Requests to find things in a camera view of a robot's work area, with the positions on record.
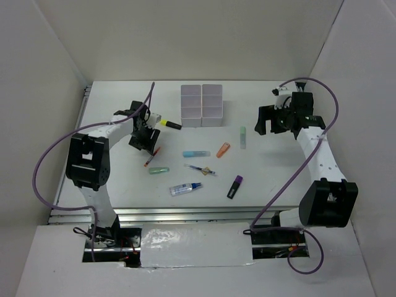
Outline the red pen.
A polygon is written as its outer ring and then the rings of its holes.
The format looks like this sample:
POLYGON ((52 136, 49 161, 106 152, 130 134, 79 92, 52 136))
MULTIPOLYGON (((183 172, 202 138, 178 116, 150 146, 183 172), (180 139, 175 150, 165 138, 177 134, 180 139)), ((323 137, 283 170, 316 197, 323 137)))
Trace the red pen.
POLYGON ((155 149, 155 151, 152 153, 152 155, 149 157, 149 159, 145 162, 144 167, 148 167, 148 165, 153 160, 155 155, 160 151, 160 149, 161 149, 161 147, 158 147, 158 148, 155 149))

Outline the light green highlighter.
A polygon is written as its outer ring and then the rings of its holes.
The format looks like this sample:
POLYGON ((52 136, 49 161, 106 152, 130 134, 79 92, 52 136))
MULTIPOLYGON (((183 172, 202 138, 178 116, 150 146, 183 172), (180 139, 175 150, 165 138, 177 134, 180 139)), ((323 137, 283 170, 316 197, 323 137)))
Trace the light green highlighter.
POLYGON ((246 148, 246 128, 244 126, 240 127, 240 148, 245 149, 246 148))

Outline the yellow black highlighter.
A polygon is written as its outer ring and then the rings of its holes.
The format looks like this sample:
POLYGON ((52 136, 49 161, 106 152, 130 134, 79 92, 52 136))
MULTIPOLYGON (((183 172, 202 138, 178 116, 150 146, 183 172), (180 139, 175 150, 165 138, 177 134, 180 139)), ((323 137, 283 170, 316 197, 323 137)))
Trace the yellow black highlighter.
POLYGON ((168 121, 168 120, 165 120, 165 119, 161 120, 160 124, 165 126, 165 127, 170 127, 172 129, 177 129, 177 130, 181 130, 182 129, 182 125, 176 124, 174 122, 171 122, 171 121, 168 121))

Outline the blue highlighter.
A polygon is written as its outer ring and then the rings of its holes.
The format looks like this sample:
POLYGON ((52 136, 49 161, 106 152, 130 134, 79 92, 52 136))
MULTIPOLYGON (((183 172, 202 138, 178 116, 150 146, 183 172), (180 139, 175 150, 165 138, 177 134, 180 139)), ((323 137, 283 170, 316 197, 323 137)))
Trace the blue highlighter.
POLYGON ((184 158, 209 157, 210 152, 205 150, 188 150, 188 151, 183 151, 182 155, 184 158))

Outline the blue gel pen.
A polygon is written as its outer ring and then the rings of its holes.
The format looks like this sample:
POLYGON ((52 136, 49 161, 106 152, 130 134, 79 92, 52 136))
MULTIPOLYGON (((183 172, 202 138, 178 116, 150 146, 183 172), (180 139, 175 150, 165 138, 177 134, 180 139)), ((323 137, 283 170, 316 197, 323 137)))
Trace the blue gel pen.
POLYGON ((200 171, 202 173, 202 169, 203 168, 201 168, 201 167, 190 165, 190 164, 186 164, 186 163, 184 164, 184 166, 187 167, 187 168, 190 168, 192 170, 200 171))

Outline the clear blue spray bottle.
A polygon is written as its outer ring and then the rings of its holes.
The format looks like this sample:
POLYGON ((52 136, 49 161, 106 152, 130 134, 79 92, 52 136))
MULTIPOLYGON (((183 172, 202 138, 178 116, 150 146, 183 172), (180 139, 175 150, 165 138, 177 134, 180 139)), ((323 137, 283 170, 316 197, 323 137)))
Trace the clear blue spray bottle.
POLYGON ((201 186, 202 186, 202 183, 186 183, 186 184, 181 184, 178 186, 173 186, 173 187, 170 187, 170 194, 172 197, 180 196, 180 195, 195 191, 196 189, 200 188, 201 186))

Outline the purple black highlighter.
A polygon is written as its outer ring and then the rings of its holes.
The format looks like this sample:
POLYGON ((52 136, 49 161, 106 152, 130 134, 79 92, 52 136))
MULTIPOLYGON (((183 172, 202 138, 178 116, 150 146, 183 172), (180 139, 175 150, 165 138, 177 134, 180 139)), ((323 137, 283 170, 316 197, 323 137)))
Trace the purple black highlighter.
POLYGON ((233 181, 233 184, 230 187, 230 190, 227 193, 227 198, 229 199, 233 199, 236 191, 238 190, 238 188, 240 187, 241 183, 243 181, 243 177, 240 175, 237 175, 237 177, 235 178, 235 180, 233 181))

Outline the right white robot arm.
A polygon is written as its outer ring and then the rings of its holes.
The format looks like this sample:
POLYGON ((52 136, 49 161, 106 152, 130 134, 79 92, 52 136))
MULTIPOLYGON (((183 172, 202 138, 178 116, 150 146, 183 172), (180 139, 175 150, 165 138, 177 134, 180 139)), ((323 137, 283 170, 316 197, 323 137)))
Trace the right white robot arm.
POLYGON ((280 212, 279 222, 270 227, 271 238, 278 243, 285 242, 291 236, 291 227, 345 227, 358 196, 358 187, 347 181, 334 159, 325 122, 313 113, 313 95, 292 92, 286 87, 272 92, 276 102, 259 108, 255 130, 264 135, 269 121, 274 134, 290 131, 303 150, 312 184, 297 208, 280 212))

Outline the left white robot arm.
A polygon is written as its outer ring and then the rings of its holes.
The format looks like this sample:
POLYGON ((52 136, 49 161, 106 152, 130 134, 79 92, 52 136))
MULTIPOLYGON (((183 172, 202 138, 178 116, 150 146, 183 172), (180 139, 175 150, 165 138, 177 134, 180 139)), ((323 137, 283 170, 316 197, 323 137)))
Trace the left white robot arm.
POLYGON ((155 126, 161 116, 151 113, 148 106, 133 101, 128 110, 114 113, 111 121, 86 134, 71 137, 66 176, 79 188, 92 216, 95 234, 109 247, 122 240, 119 217, 111 205, 106 187, 110 177, 110 149, 130 136, 129 145, 153 155, 160 130, 155 126))

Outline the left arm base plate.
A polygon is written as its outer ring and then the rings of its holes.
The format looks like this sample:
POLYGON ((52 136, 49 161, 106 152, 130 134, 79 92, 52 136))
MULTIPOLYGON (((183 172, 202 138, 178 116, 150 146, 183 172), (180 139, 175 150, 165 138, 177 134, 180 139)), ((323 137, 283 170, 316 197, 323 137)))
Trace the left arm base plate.
POLYGON ((95 262, 120 262, 126 267, 138 268, 140 262, 140 247, 142 228, 123 228, 119 239, 105 239, 97 236, 95 244, 86 237, 82 262, 92 262, 92 249, 95 262))

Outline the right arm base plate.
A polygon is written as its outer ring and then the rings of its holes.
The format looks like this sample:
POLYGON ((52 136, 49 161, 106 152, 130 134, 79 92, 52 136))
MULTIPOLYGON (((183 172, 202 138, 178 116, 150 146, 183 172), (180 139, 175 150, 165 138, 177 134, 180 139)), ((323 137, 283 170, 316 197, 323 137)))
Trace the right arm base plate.
POLYGON ((252 258, 278 259, 291 257, 308 257, 306 238, 299 231, 273 230, 255 233, 244 230, 243 234, 250 237, 252 244, 252 258))

